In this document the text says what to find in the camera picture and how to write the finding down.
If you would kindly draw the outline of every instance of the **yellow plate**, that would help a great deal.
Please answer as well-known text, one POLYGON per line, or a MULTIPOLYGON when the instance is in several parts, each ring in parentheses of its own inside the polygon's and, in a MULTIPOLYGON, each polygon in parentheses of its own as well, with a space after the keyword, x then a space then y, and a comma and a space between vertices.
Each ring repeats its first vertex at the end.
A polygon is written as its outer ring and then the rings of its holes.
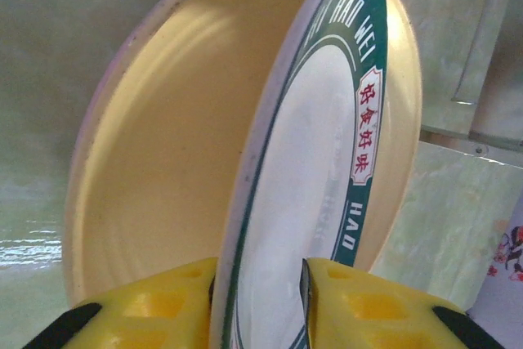
MULTIPOLYGON (((249 126, 304 0, 163 0, 123 44, 74 154, 65 213, 69 300, 217 256, 249 126)), ((387 0, 378 161, 355 266, 376 260, 404 196, 421 111, 418 51, 387 0)))

